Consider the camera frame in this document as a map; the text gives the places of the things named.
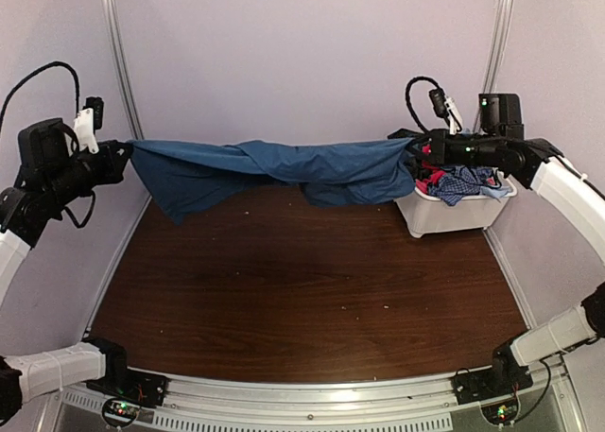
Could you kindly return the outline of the blue polo shirt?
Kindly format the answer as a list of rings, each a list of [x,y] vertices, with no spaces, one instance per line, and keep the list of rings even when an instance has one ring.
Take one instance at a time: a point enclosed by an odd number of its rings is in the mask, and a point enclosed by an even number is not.
[[[241,192],[294,185],[318,207],[375,205],[412,193],[406,139],[319,146],[263,141],[215,146],[132,142],[131,163],[162,212],[180,224]]]

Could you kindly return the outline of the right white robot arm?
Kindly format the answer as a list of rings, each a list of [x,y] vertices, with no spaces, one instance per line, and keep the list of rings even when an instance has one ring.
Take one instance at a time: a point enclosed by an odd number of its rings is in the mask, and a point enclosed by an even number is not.
[[[527,190],[548,202],[588,242],[598,256],[604,254],[604,196],[577,171],[563,153],[545,139],[527,139],[520,98],[516,94],[481,94],[478,134],[465,134],[453,100],[436,86],[428,93],[444,129],[423,128],[421,142],[409,149],[432,165],[494,167],[513,177]],[[503,344],[493,354],[485,374],[485,388],[506,394],[530,364],[567,352],[604,337],[604,287],[599,285],[577,306],[547,323]]]

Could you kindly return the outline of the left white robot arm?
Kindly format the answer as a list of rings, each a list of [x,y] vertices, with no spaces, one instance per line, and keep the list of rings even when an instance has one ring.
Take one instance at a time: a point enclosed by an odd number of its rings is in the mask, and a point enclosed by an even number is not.
[[[21,165],[13,186],[1,193],[1,291],[37,246],[47,224],[67,216],[81,229],[69,205],[95,200],[95,188],[118,184],[132,153],[128,143],[87,147],[61,119],[38,122],[17,137]],[[31,400],[67,386],[99,380],[116,398],[130,396],[136,379],[127,371],[126,350],[104,338],[86,339],[50,352],[1,359],[1,421],[7,423]]]

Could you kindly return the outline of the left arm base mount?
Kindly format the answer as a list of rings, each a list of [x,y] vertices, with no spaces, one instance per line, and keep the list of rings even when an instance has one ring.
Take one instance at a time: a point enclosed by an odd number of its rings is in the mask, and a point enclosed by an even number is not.
[[[105,356],[105,375],[85,382],[86,388],[120,399],[132,401],[143,407],[162,406],[167,388],[163,375],[130,369],[127,353],[121,348],[102,350]]]

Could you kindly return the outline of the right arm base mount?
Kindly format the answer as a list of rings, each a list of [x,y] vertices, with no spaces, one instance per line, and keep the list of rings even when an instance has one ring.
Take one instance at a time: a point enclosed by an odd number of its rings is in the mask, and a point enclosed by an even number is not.
[[[488,368],[476,371],[463,368],[456,371],[450,381],[460,405],[513,394],[517,389],[533,386],[528,366],[519,365],[512,350],[506,346],[493,352]]]

